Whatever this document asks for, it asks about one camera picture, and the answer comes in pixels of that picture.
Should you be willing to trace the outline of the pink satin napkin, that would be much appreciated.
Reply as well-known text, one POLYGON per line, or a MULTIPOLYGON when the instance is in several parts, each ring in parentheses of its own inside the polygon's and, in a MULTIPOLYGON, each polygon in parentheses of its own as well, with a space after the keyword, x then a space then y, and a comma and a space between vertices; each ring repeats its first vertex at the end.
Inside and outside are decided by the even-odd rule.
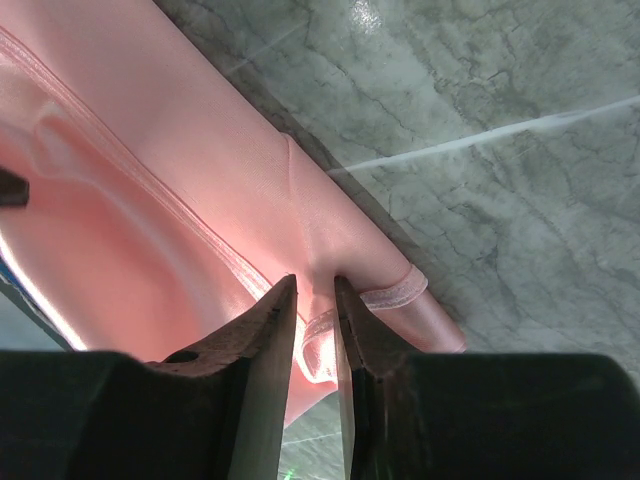
POLYGON ((426 352, 463 333, 427 279, 150 1, 1 5, 1 257, 77 350, 159 361, 287 275, 285 419, 337 387, 334 280, 426 352))

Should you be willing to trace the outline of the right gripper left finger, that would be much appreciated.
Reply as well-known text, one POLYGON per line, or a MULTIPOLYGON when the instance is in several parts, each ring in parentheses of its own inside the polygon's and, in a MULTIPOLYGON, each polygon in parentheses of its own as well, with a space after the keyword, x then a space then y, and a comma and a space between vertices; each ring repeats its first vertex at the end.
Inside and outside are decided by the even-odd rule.
POLYGON ((1 355, 5 479, 274 479, 296 327, 283 277, 160 362, 111 351, 1 355))

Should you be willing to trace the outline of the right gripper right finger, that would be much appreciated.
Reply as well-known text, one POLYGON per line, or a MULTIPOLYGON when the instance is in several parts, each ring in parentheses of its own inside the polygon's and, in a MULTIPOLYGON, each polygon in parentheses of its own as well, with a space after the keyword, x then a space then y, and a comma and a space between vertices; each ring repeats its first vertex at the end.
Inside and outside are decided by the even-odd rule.
POLYGON ((428 354, 335 281, 350 479, 635 479, 639 394, 596 354, 428 354))

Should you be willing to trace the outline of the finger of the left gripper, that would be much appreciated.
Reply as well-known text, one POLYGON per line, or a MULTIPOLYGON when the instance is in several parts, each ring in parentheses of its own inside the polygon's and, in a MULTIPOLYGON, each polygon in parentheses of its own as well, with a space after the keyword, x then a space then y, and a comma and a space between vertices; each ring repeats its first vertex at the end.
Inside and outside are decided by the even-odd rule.
POLYGON ((2 208, 25 207, 29 202, 29 182, 4 167, 0 168, 0 206, 2 208))

